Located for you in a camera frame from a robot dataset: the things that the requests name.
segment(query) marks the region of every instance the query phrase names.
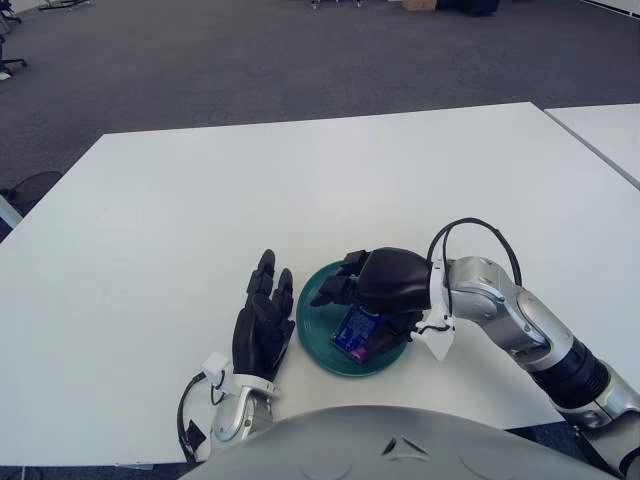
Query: white cable clip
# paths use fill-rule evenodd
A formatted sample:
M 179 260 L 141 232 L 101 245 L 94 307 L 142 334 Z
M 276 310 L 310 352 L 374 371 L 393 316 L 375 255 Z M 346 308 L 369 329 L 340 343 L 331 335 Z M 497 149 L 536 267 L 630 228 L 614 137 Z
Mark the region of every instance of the white cable clip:
M 433 262 L 431 268 L 431 282 L 429 283 L 429 297 L 431 310 L 427 317 L 416 323 L 417 333 L 412 333 L 414 340 L 424 343 L 440 362 L 444 360 L 456 331 L 455 318 L 445 313 L 442 297 L 444 264 L 442 260 Z

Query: silver robotic arm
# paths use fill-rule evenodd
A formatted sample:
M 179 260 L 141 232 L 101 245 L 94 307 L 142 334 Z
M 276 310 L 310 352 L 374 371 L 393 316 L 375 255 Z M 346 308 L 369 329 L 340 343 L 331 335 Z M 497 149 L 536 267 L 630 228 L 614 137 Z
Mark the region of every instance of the silver robotic arm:
M 495 262 L 464 257 L 447 265 L 449 311 L 507 352 L 615 474 L 640 478 L 640 395 Z

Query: black chair base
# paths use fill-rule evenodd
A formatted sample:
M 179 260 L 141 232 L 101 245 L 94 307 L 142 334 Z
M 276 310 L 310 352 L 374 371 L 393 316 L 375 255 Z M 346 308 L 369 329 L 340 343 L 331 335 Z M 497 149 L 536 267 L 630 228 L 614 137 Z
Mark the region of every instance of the black chair base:
M 5 15 L 4 12 L 2 12 L 2 18 L 4 18 L 7 22 L 22 23 L 22 19 L 17 15 Z
M 2 63 L 4 63 L 5 65 L 8 63 L 19 63 L 23 67 L 26 67 L 28 65 L 24 58 L 13 58 L 11 60 L 3 60 Z
M 3 60 L 2 63 L 4 63 L 4 66 L 5 66 L 4 68 L 9 73 L 9 75 L 13 75 L 13 71 L 10 70 L 9 67 L 7 66 L 9 63 L 19 63 L 23 67 L 28 66 L 24 58 L 12 58 L 10 60 Z
M 38 7 L 38 10 L 42 12 L 43 10 L 58 10 L 60 8 L 71 8 L 88 1 L 90 0 L 58 0 L 55 2 L 47 2 L 46 5 Z

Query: cardboard box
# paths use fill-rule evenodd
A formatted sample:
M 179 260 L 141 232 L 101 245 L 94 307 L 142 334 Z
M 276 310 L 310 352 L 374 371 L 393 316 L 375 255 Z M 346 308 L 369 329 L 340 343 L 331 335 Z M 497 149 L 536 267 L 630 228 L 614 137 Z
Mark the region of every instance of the cardboard box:
M 434 11 L 438 0 L 402 0 L 402 6 L 410 12 Z

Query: gray carpet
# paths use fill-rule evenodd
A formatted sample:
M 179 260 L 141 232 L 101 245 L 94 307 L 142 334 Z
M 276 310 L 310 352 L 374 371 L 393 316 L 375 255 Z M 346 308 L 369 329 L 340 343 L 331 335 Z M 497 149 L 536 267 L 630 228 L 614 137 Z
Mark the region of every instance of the gray carpet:
M 104 133 L 640 101 L 640 22 L 577 0 L 503 1 L 489 18 L 381 0 L 93 0 L 24 15 L 16 56 L 30 67 L 0 82 L 0 186 L 65 171 Z

